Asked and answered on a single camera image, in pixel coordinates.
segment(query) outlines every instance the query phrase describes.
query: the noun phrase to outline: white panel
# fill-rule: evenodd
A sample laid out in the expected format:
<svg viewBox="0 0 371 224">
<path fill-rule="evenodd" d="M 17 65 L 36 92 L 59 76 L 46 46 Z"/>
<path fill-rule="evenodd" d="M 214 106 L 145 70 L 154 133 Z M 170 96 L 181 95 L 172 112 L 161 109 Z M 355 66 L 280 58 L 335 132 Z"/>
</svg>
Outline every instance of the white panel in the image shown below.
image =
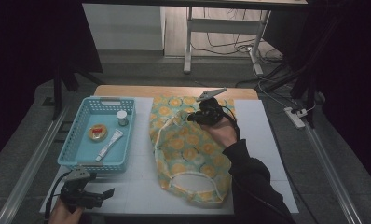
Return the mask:
<svg viewBox="0 0 371 224">
<path fill-rule="evenodd" d="M 163 50 L 161 7 L 83 4 L 97 49 Z"/>
</svg>

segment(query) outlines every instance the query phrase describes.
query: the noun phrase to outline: jar lid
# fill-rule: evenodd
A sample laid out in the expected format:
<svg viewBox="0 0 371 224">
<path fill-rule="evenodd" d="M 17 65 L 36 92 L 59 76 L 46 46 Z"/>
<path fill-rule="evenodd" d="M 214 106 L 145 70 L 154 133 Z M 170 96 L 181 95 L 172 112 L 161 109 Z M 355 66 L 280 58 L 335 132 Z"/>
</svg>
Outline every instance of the jar lid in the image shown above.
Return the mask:
<svg viewBox="0 0 371 224">
<path fill-rule="evenodd" d="M 120 110 L 117 112 L 117 118 L 118 119 L 124 119 L 127 117 L 127 111 L 125 110 Z"/>
<path fill-rule="evenodd" d="M 104 124 L 95 124 L 89 128 L 88 137 L 93 141 L 103 141 L 107 136 L 107 128 Z"/>
</svg>

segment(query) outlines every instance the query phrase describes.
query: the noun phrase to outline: metal rail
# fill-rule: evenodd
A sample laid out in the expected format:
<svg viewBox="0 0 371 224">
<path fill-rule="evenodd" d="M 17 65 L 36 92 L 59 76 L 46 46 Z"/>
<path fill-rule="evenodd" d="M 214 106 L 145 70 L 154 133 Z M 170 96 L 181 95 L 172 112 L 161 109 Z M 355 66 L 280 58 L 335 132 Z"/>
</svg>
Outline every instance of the metal rail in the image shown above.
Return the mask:
<svg viewBox="0 0 371 224">
<path fill-rule="evenodd" d="M 309 137 L 310 142 L 315 149 L 317 157 L 319 158 L 320 164 L 327 175 L 328 181 L 331 184 L 331 188 L 334 190 L 335 194 L 338 197 L 340 206 L 342 207 L 343 213 L 345 214 L 346 219 L 350 224 L 362 224 L 360 216 L 357 213 L 356 207 L 352 202 L 348 191 L 344 187 L 342 181 L 337 174 L 337 171 L 332 164 L 328 154 L 325 151 L 325 148 L 320 140 L 319 135 L 310 125 L 306 122 L 306 132 Z"/>
<path fill-rule="evenodd" d="M 65 105 L 63 107 L 61 114 L 58 116 L 56 120 L 53 120 L 49 125 L 43 138 L 37 145 L 34 154 L 26 164 L 26 167 L 23 170 L 20 178 L 18 179 L 17 184 L 11 191 L 5 205 L 0 211 L 0 224 L 12 222 L 14 216 L 17 214 L 18 209 L 20 208 L 20 205 L 23 201 L 23 198 L 26 195 L 26 192 L 31 186 L 34 177 L 38 169 L 40 168 L 41 163 L 43 162 L 43 159 L 46 157 L 48 149 L 51 146 L 52 141 L 54 140 L 55 134 L 61 127 L 62 121 L 69 110 L 69 105 L 71 105 L 74 100 L 73 94 L 71 94 L 71 97 L 64 98 L 68 100 L 65 101 Z"/>
</svg>

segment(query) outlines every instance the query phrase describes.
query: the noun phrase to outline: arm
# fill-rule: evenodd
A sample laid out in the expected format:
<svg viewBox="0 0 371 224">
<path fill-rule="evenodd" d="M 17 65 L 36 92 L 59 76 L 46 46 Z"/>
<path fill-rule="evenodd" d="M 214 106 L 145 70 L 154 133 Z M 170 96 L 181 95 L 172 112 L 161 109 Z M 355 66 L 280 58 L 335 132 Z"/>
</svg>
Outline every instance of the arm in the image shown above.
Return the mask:
<svg viewBox="0 0 371 224">
<path fill-rule="evenodd" d="M 81 218 L 83 209 L 77 207 L 74 213 L 69 212 L 66 204 L 58 198 L 55 207 L 52 209 L 48 224 L 77 224 Z"/>
<path fill-rule="evenodd" d="M 294 223 L 280 193 L 270 185 L 270 172 L 258 159 L 250 158 L 246 140 L 236 141 L 229 120 L 222 119 L 210 127 L 201 125 L 212 138 L 226 147 L 230 160 L 235 216 L 240 223 Z"/>
</svg>

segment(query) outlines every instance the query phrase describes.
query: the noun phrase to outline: floral patterned bag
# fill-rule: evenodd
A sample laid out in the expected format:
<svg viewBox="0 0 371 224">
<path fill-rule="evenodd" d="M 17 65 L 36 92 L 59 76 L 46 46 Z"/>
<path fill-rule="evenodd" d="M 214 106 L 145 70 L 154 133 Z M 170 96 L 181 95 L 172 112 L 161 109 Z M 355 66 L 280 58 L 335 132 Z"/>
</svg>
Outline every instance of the floral patterned bag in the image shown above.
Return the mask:
<svg viewBox="0 0 371 224">
<path fill-rule="evenodd" d="M 218 100 L 234 113 L 233 100 Z M 189 201 L 221 203 L 229 190 L 229 159 L 223 147 L 197 123 L 186 121 L 199 109 L 195 97 L 156 97 L 150 115 L 150 137 L 160 186 Z M 211 189 L 191 190 L 174 183 L 178 175 L 197 175 L 212 183 Z"/>
</svg>

